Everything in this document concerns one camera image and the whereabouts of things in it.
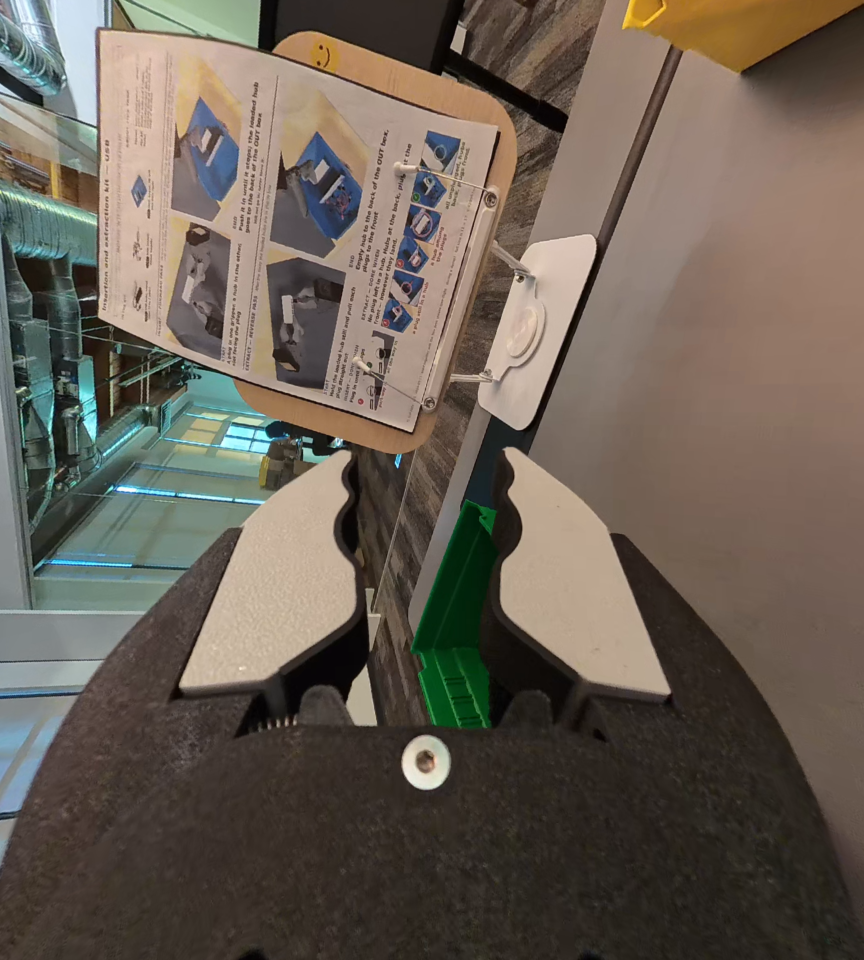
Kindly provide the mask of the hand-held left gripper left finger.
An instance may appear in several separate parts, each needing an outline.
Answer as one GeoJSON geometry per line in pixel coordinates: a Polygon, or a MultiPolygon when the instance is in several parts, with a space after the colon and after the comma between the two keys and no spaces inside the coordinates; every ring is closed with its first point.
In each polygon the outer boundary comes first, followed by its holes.
{"type": "Polygon", "coordinates": [[[356,557],[358,462],[341,450],[272,494],[241,527],[180,677],[184,698],[348,698],[370,649],[356,557]]]}

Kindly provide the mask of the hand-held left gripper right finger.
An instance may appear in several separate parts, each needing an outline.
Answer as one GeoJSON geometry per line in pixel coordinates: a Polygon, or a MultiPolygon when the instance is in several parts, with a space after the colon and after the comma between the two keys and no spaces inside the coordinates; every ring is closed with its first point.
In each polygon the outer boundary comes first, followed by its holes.
{"type": "Polygon", "coordinates": [[[481,618],[492,703],[538,691],[666,702],[672,690],[606,523],[525,453],[496,461],[497,557],[481,618]]]}

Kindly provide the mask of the green plastic bin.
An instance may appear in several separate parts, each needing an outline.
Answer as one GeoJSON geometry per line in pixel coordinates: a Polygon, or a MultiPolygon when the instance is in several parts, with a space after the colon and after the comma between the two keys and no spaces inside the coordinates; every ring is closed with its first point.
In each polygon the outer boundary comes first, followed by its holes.
{"type": "Polygon", "coordinates": [[[443,555],[412,653],[434,726],[490,727],[489,678],[479,653],[479,630],[497,559],[492,541],[495,510],[467,500],[443,555]]]}

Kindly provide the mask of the yellow plastic bin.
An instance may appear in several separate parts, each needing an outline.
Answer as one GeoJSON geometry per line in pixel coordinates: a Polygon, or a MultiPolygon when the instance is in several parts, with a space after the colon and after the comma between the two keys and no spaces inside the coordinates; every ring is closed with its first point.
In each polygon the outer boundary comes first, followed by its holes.
{"type": "Polygon", "coordinates": [[[622,27],[740,73],[863,1],[630,1],[622,27]]]}

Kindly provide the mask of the instruction sheet on wooden board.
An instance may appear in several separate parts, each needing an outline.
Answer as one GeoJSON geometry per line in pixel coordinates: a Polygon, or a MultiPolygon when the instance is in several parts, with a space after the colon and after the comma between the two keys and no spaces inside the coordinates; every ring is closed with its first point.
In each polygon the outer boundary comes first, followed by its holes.
{"type": "Polygon", "coordinates": [[[355,445],[430,438],[511,185],[493,98],[315,32],[97,32],[99,317],[355,445]]]}

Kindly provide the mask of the silver ventilation ducts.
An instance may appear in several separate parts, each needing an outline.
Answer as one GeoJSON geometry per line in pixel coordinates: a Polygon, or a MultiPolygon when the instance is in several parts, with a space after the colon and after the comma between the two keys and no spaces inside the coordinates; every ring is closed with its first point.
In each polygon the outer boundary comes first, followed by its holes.
{"type": "Polygon", "coordinates": [[[101,466],[94,360],[94,132],[0,101],[3,277],[30,533],[101,466]]]}

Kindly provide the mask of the black sign stand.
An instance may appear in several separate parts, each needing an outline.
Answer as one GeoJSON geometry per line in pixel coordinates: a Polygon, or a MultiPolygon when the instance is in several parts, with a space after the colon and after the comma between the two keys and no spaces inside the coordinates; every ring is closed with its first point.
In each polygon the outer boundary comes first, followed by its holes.
{"type": "Polygon", "coordinates": [[[441,72],[462,1],[262,1],[258,48],[319,32],[431,73],[441,72]]]}

